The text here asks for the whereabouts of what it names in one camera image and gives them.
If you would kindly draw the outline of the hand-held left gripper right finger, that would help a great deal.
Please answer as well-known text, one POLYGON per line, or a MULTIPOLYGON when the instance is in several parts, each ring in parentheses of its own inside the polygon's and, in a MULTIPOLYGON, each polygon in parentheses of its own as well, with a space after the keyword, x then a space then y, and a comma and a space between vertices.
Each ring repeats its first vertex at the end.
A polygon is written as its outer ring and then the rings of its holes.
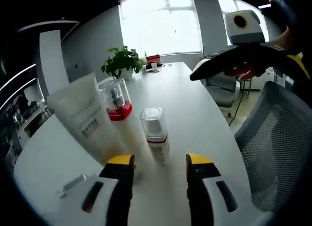
POLYGON ((242 207, 212 160, 186 155, 187 198, 193 226, 242 226, 242 207))

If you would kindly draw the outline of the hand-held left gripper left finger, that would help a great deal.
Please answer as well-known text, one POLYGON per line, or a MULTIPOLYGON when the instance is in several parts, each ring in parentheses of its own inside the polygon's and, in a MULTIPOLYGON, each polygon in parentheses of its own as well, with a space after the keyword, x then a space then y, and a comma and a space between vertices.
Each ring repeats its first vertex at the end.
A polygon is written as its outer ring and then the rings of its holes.
POLYGON ((135 156, 111 158, 83 199, 81 210, 98 226, 126 226, 133 196, 135 156))

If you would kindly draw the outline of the person's right hand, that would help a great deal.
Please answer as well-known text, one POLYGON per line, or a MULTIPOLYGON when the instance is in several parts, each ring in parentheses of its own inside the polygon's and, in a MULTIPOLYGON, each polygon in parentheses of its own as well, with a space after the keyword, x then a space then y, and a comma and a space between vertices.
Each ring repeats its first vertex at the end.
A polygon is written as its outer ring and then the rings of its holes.
POLYGON ((289 27, 274 41, 274 44, 283 48, 288 55, 298 55, 303 50, 301 42, 289 27))

